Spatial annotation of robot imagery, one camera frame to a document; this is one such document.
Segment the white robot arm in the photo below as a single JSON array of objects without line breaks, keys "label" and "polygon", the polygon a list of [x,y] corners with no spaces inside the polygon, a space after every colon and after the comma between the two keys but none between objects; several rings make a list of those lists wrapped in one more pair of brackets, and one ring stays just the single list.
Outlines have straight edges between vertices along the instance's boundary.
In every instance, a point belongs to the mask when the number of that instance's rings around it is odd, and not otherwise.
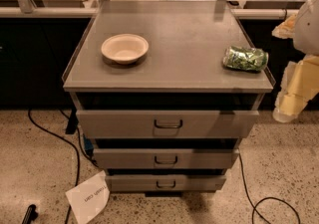
[{"label": "white robot arm", "polygon": [[279,122],[291,122],[319,94],[319,0],[307,0],[297,14],[276,26],[272,35],[291,38],[294,48],[305,54],[284,70],[272,114]]}]

